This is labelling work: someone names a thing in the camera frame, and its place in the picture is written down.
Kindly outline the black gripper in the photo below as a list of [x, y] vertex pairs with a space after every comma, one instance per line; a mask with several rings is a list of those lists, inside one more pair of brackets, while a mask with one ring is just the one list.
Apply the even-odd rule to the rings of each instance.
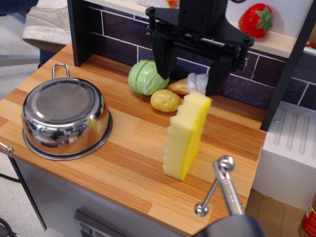
[[218, 95], [230, 73], [246, 67], [254, 39], [227, 20], [227, 6], [226, 0], [182, 0], [178, 9], [146, 9], [146, 31], [163, 79], [170, 77], [179, 49], [213, 59], [206, 96]]

